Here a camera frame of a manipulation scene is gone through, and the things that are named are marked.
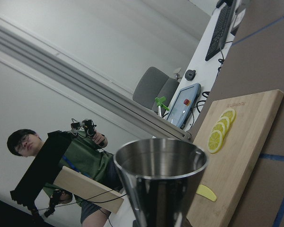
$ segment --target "stainless steel cup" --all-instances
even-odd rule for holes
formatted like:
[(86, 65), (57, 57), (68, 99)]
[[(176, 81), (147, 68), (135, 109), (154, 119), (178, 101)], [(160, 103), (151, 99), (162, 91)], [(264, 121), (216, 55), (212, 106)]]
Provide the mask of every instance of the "stainless steel cup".
[(140, 227), (179, 227), (208, 164), (197, 146), (174, 139), (137, 140), (114, 155)]

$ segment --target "shorts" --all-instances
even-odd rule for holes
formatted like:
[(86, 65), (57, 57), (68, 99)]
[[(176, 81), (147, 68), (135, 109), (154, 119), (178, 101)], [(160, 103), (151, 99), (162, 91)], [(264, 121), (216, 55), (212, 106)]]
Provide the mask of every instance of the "shorts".
[[(108, 162), (106, 175), (107, 177), (105, 183), (103, 184), (109, 188), (114, 189), (115, 191), (119, 191), (122, 188), (122, 183), (116, 172), (113, 158), (111, 158), (110, 161)], [(100, 208), (101, 208), (100, 206), (92, 202), (83, 201), (81, 203), (81, 219), (80, 219), (81, 224), (85, 220), (85, 218), (87, 218), (89, 215), (96, 212)]]

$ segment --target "light wooden plank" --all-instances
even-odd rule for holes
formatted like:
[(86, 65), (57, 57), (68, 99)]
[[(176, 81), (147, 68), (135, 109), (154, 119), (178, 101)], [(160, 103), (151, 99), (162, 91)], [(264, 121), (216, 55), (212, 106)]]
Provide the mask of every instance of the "light wooden plank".
[[(195, 195), (187, 218), (193, 227), (226, 227), (239, 203), (284, 94), (280, 90), (214, 101), (194, 140), (209, 156), (202, 181), (217, 196)], [(220, 151), (207, 150), (210, 131), (227, 108), (237, 112)]]

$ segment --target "desk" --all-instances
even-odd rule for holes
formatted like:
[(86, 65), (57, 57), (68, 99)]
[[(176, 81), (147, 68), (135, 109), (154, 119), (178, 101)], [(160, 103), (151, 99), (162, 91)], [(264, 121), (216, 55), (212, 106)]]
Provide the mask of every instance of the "desk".
[[(218, 68), (220, 67), (220, 63), (218, 62), (219, 58), (222, 58), (221, 53), (216, 54), (214, 57), (212, 57), (209, 61), (205, 61), (205, 56), (209, 47), (209, 43), (211, 41), (213, 30), (216, 25), (219, 13), (225, 3), (218, 9), (215, 9), (213, 12), (213, 15), (206, 27), (206, 30), (200, 40), (200, 43), (194, 53), (194, 56), (190, 62), (190, 64), (187, 67), (187, 70), (196, 70), (196, 76), (192, 81), (188, 81), (185, 78), (181, 79), (181, 82), (179, 84), (179, 87), (177, 88), (171, 102), (169, 105), (169, 108), (173, 105), (174, 100), (176, 99), (178, 92), (180, 89), (187, 87), (189, 85), (199, 83), (201, 87), (201, 93), (204, 91), (210, 91), (214, 81), (216, 79), (216, 75), (218, 73)], [(228, 34), (227, 36), (227, 42), (230, 42), (234, 39), (234, 36), (232, 34)], [(224, 55), (224, 58), (226, 57), (228, 50), (231, 47), (231, 43), (226, 44), (225, 47), (222, 49), (222, 53)], [(199, 100), (205, 100), (202, 95), (198, 97)], [(194, 117), (195, 120), (197, 119), (199, 112), (194, 109)], [(193, 125), (193, 119), (190, 117), (190, 119), (187, 121), (187, 124), (184, 128), (185, 131), (189, 130), (190, 127)], [(132, 227), (133, 221), (135, 220), (132, 208), (130, 206), (130, 202), (127, 197), (124, 198), (124, 202), (121, 205), (119, 211), (114, 214), (112, 213), (109, 217), (109, 220), (114, 227)], [(110, 223), (107, 221), (104, 227), (111, 227)]]
[[(240, 5), (240, 2), (241, 2), (240, 0), (237, 1), (236, 8)], [(209, 47), (209, 44), (210, 44), (210, 41), (211, 41), (211, 38), (212, 38), (212, 35), (213, 35), (213, 31), (214, 31), (216, 22), (218, 20), (218, 16), (220, 14), (221, 9), (225, 5), (226, 4), (223, 3), (218, 9), (214, 10), (213, 15), (212, 15), (212, 17), (211, 17), (211, 19), (210, 19), (210, 21), (209, 21), (209, 23), (208, 23), (208, 25), (207, 25), (207, 27), (204, 31), (204, 34), (203, 34), (203, 36), (200, 40), (200, 43), (199, 43), (199, 45), (198, 45), (198, 47), (197, 47), (197, 49), (194, 53), (194, 56), (192, 57), (189, 65), (187, 67), (187, 70), (196, 70), (195, 78), (192, 81), (188, 81), (184, 77), (181, 79), (179, 87), (177, 88), (173, 98), (171, 99), (171, 102), (169, 104), (169, 108), (172, 107), (172, 105), (173, 105), (173, 103), (174, 103), (174, 101), (175, 101), (175, 99), (178, 95), (179, 90), (184, 88), (184, 87), (187, 87), (187, 86), (195, 84), (195, 83), (199, 83), (201, 85), (201, 94), (198, 97), (197, 101), (206, 100), (206, 98), (202, 96), (202, 93), (205, 92), (205, 91), (210, 91), (212, 89), (212, 86), (213, 86), (213, 84), (216, 80), (216, 76), (218, 74), (218, 68), (221, 66), (221, 63), (219, 63), (218, 60), (222, 59), (223, 56), (224, 56), (224, 58), (226, 57), (226, 55), (227, 55), (227, 53), (228, 53), (228, 51), (231, 47), (231, 44), (232, 44), (232, 43), (225, 44), (224, 48), (222, 49), (223, 56), (220, 52), (220, 53), (216, 54), (215, 56), (213, 56), (210, 60), (205, 61), (205, 56), (206, 56), (206, 53), (207, 53), (207, 50), (208, 50), (208, 47)], [(232, 23), (231, 23), (231, 26), (230, 26), (230, 30), (229, 30), (226, 42), (232, 42), (234, 40), (235, 36), (230, 33), (231, 28), (233, 26), (233, 23), (234, 23), (234, 16), (233, 16), (233, 19), (232, 19)], [(184, 128), (185, 131), (187, 131), (191, 128), (191, 126), (195, 123), (198, 116), (199, 116), (199, 112), (198, 112), (197, 108), (194, 108), (193, 116), (191, 116), (188, 119), (186, 126)]]

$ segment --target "black cable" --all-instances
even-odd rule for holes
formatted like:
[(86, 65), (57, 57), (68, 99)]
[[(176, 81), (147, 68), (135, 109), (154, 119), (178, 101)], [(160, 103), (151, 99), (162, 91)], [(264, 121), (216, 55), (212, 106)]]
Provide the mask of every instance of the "black cable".
[[(117, 199), (119, 199), (119, 198), (122, 198), (123, 196), (126, 196), (126, 194), (124, 194), (124, 195), (119, 196), (119, 197), (117, 197), (117, 198), (114, 198), (114, 199), (111, 199), (111, 200), (107, 200), (107, 201), (103, 201), (103, 202), (93, 202), (93, 201), (89, 201), (89, 200), (92, 199), (92, 198), (95, 198), (95, 197), (97, 197), (97, 196), (100, 196), (100, 195), (102, 195), (102, 194), (105, 194), (105, 193), (108, 193), (108, 192), (111, 192), (111, 191), (113, 191), (113, 189), (111, 189), (111, 190), (109, 190), (109, 191), (107, 191), (107, 192), (103, 192), (103, 193), (100, 193), (100, 194), (98, 194), (98, 195), (95, 195), (95, 196), (90, 197), (90, 198), (88, 198), (88, 199), (83, 199), (83, 201), (88, 201), (88, 202), (92, 202), (92, 203), (105, 203), (105, 202), (110, 202), (110, 201), (113, 201), (113, 200), (117, 200)], [(76, 204), (76, 203), (79, 203), (79, 202), (67, 203), (67, 204), (63, 204), (63, 205), (56, 206), (56, 207), (69, 206), (69, 205)], [(38, 209), (38, 211), (46, 210), (46, 209), (47, 209), (47, 208)]]
[(162, 116), (162, 118), (165, 117), (167, 114), (168, 114), (168, 113), (164, 114), (164, 115)]
[[(202, 96), (207, 99), (208, 96), (209, 96), (209, 93), (210, 93), (209, 91), (204, 91), (204, 92), (202, 92)], [(200, 102), (205, 102), (205, 101), (206, 101), (206, 100), (200, 100), (200, 101), (198, 101), (198, 102), (196, 103), (196, 106), (190, 108), (190, 111), (191, 111), (192, 116), (193, 116), (193, 122), (192, 122), (190, 128), (191, 128), (191, 127), (194, 125), (194, 123), (195, 123), (194, 108), (197, 108), (197, 111), (200, 113), (201, 110), (199, 110), (199, 107), (200, 107), (200, 106), (203, 106), (204, 104), (199, 105), (199, 103), (200, 103)]]
[[(233, 42), (233, 41), (228, 41), (228, 42), (225, 42), (224, 44), (229, 44), (229, 43), (232, 43), (232, 42)], [(225, 58), (224, 58), (224, 55), (223, 55), (223, 52), (222, 52), (221, 47), (220, 47), (220, 52), (221, 52), (221, 54), (222, 54), (222, 58), (219, 58), (219, 59), (218, 59), (218, 62), (219, 62), (221, 65), (220, 65), (220, 67), (218, 68), (218, 72), (217, 72), (216, 77), (218, 76), (218, 74), (219, 74), (219, 72), (220, 72), (220, 70), (221, 70), (221, 68), (222, 68), (222, 65), (223, 65), (223, 63), (224, 63), (224, 61), (225, 61)]]
[[(103, 148), (101, 148), (101, 150), (103, 150), (104, 152), (107, 152), (106, 150), (104, 150)], [(107, 152), (108, 153), (108, 152)]]

